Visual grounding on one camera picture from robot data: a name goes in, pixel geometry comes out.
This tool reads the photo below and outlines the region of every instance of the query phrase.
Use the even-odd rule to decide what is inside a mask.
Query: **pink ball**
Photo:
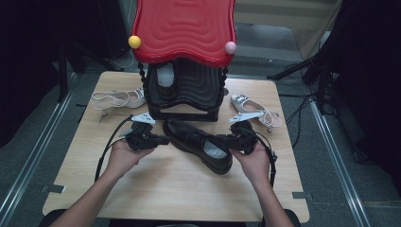
[[[227,42],[225,45],[225,50],[227,54],[234,54],[236,51],[236,44],[234,42]]]

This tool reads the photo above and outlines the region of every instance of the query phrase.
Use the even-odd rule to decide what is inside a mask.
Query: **wooden table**
[[[142,86],[135,73],[105,72],[95,88],[99,91],[133,90]],[[276,86],[271,81],[250,79],[226,79],[229,94],[224,98],[218,122],[190,122],[211,134],[231,133],[230,117],[237,114],[231,104],[231,95],[243,94],[271,111],[284,115]],[[172,112],[192,108],[176,106]],[[65,190],[50,193],[43,212],[68,208],[94,182],[96,166],[107,141],[118,124],[130,114],[148,111],[147,105],[137,109],[108,109],[101,111],[91,107],[91,101],[78,126],[78,130],[62,163],[54,184],[65,185]],[[294,199],[293,192],[303,192],[298,168],[288,137],[287,126],[268,133],[256,120],[253,129],[263,133],[278,155],[274,190],[282,205],[297,214],[301,222],[307,222],[309,213],[305,199]],[[152,133],[164,134],[163,121],[156,121]],[[126,123],[121,131],[131,127]],[[99,213],[100,218],[146,218],[176,220],[260,221],[262,212],[253,188],[234,158],[231,170],[217,175],[193,154],[182,152],[173,145],[160,146],[141,160],[116,185]]]

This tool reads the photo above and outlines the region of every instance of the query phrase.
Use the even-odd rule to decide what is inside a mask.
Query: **black shoe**
[[[233,155],[221,138],[199,130],[183,121],[169,119],[163,124],[165,134],[170,137],[171,143],[178,149],[193,153],[200,157],[202,162],[213,172],[221,175],[227,173],[233,164]],[[203,149],[206,142],[223,150],[223,158],[213,158]]]

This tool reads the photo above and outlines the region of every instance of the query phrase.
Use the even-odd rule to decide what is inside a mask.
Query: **hand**
[[[112,175],[112,177],[120,179],[126,172],[138,165],[139,160],[153,151],[154,148],[134,151],[130,148],[127,141],[117,141],[112,146],[109,163],[107,164],[106,170],[103,174],[109,174]]]
[[[241,163],[245,176],[247,176],[252,184],[258,181],[269,180],[270,160],[260,142],[253,147],[253,152],[248,155],[235,149],[230,149],[230,152]]]

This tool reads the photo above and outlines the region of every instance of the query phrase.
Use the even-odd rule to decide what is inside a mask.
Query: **white object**
[[[174,69],[168,65],[157,70],[157,82],[162,87],[169,87],[174,82]]]
[[[209,141],[204,143],[203,150],[207,153],[207,155],[215,159],[223,159],[227,156],[226,152],[216,147],[216,145],[210,143]]]
[[[244,120],[249,120],[254,117],[259,117],[263,116],[265,113],[263,111],[260,112],[254,112],[254,113],[238,113],[236,116],[233,118],[230,118],[228,122],[238,122],[238,121],[244,121]]]
[[[283,124],[283,120],[280,118],[277,112],[269,111],[262,105],[250,100],[247,96],[232,95],[231,101],[240,114],[258,115],[262,112],[262,115],[258,115],[256,117],[259,118],[260,123],[268,128],[268,131],[271,131],[271,128],[277,128]],[[252,110],[246,109],[247,106],[252,107]]]
[[[137,108],[146,102],[142,87],[134,91],[95,92],[92,100],[92,107],[98,111],[111,107]]]
[[[156,124],[156,121],[150,116],[149,113],[142,113],[131,118],[132,121],[139,121],[143,123]]]

